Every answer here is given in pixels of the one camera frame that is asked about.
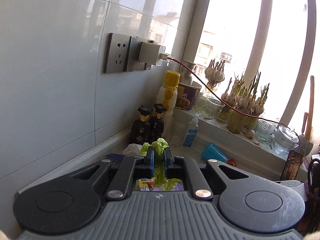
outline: red cable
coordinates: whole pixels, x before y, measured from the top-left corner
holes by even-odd
[[[258,116],[254,116],[254,115],[250,115],[250,114],[245,114],[245,113],[242,113],[240,112],[239,110],[233,108],[232,106],[228,105],[226,102],[224,102],[221,98],[219,98],[190,68],[188,68],[186,65],[184,65],[183,63],[181,63],[180,61],[174,59],[174,58],[171,58],[171,57],[168,57],[168,59],[180,64],[181,66],[184,66],[190,73],[192,73],[202,84],[204,84],[204,86],[217,98],[219,99],[219,101],[221,101],[222,103],[224,103],[226,106],[230,107],[232,110],[236,111],[237,113],[239,114],[243,114],[247,117],[253,117],[253,118],[256,118],[256,119],[262,119],[262,120],[265,120],[265,121],[268,121],[268,122],[275,122],[275,123],[278,123],[280,125],[283,125],[285,127],[287,127],[288,129],[290,129],[287,125],[285,125],[284,123],[280,123],[280,122],[276,122],[276,121],[272,121],[272,120],[268,120],[268,119],[265,119],[265,118],[261,118],[261,117],[258,117]],[[299,135],[293,131],[296,136],[298,137],[298,150],[297,152],[299,152],[300,150],[300,138],[299,138]]]

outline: wooden stick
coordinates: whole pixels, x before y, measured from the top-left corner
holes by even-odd
[[[304,133],[304,130],[306,129],[307,118],[308,118],[308,113],[305,112],[303,116],[301,133]]]
[[[310,76],[310,102],[309,102],[309,113],[308,113],[308,122],[306,127],[305,138],[309,141],[311,138],[311,129],[312,129],[312,116],[313,116],[313,104],[315,101],[315,77]]]

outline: instant noodle cup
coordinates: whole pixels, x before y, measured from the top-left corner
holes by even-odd
[[[178,96],[175,108],[180,110],[191,110],[202,86],[193,81],[191,86],[179,83]]]

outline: hand sanitizer bottle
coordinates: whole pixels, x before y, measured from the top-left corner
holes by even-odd
[[[183,143],[182,143],[183,147],[191,147],[196,137],[197,131],[199,130],[198,120],[199,120],[199,114],[196,113],[195,117],[192,119],[191,123],[189,124],[187,133],[183,139]]]

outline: yellow bottle cap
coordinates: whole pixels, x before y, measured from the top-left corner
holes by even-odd
[[[171,90],[176,90],[179,84],[180,73],[172,70],[167,70],[164,75],[162,85]]]

